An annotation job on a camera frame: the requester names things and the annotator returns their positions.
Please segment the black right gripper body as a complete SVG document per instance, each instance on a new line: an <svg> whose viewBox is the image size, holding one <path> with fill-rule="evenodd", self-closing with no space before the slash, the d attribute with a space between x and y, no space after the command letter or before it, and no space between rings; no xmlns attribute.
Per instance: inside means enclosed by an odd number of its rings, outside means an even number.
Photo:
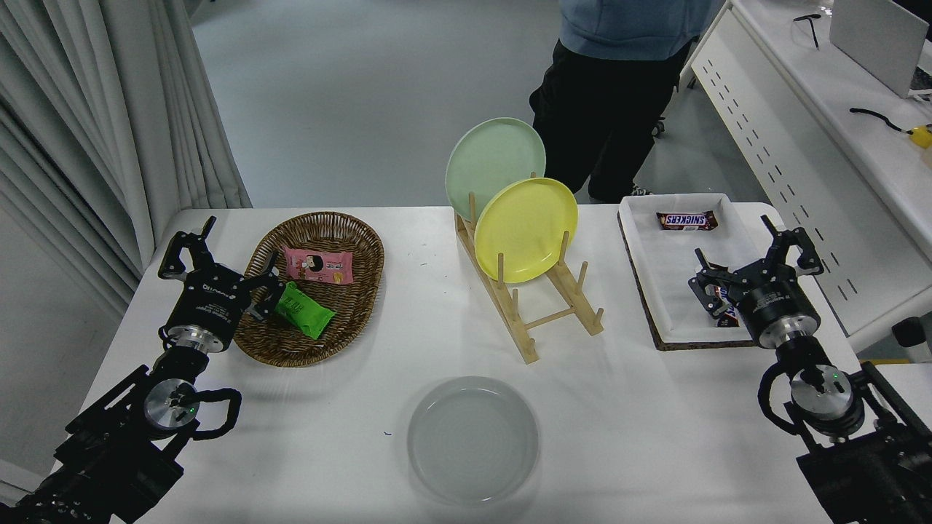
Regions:
<svg viewBox="0 0 932 524"><path fill-rule="evenodd" d="M820 316L798 283L794 269L746 266L731 284L731 303L759 347L779 347L816 334Z"/></svg>

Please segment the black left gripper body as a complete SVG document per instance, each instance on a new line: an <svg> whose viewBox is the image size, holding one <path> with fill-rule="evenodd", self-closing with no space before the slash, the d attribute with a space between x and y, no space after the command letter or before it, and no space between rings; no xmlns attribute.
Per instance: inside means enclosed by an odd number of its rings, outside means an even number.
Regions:
<svg viewBox="0 0 932 524"><path fill-rule="evenodd" d="M208 333L208 343L230 343L252 303L243 275L227 266L209 266L184 275L182 295L167 319L166 335Z"/></svg>

